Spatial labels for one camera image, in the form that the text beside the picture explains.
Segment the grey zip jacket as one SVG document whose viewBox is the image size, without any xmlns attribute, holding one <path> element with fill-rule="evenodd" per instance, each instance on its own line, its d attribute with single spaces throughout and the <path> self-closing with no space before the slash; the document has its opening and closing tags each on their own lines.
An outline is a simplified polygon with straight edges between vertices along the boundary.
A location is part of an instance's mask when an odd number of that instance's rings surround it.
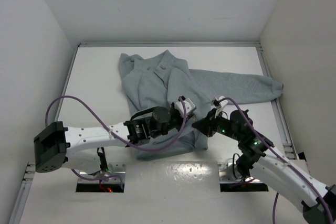
<svg viewBox="0 0 336 224">
<path fill-rule="evenodd" d="M 270 102 L 283 93 L 283 84 L 270 77 L 191 69 L 168 50 L 149 59 L 121 54 L 118 68 L 131 114 L 155 106 L 169 108 L 184 96 L 196 105 L 195 119 L 200 120 L 215 97 L 251 104 Z"/>
</svg>

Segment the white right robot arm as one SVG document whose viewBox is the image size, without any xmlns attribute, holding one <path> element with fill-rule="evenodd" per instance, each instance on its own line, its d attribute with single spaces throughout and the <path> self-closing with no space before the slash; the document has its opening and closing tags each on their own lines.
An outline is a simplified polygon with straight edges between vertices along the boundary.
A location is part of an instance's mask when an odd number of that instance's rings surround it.
<svg viewBox="0 0 336 224">
<path fill-rule="evenodd" d="M 226 119 L 211 110 L 192 127 L 207 137 L 219 133 L 236 140 L 242 152 L 236 161 L 238 173 L 271 187 L 290 201 L 307 223 L 335 222 L 335 185 L 327 186 L 286 158 L 253 128 L 247 111 L 235 110 Z"/>
</svg>

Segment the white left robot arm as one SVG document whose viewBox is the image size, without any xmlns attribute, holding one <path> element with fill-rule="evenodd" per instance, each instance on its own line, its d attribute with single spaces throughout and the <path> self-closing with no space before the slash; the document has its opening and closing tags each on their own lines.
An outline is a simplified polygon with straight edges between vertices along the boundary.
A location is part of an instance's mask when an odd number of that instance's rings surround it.
<svg viewBox="0 0 336 224">
<path fill-rule="evenodd" d="M 166 136 L 170 130 L 181 131 L 193 116 L 196 106 L 190 99 L 172 103 L 170 109 L 154 107 L 150 116 L 103 127 L 65 127 L 53 122 L 34 138 L 35 167 L 38 173 L 48 173 L 62 167 L 93 174 L 107 169 L 104 151 L 110 146 L 136 147 L 147 145 L 152 138 Z M 89 155 L 85 150 L 95 149 Z"/>
</svg>

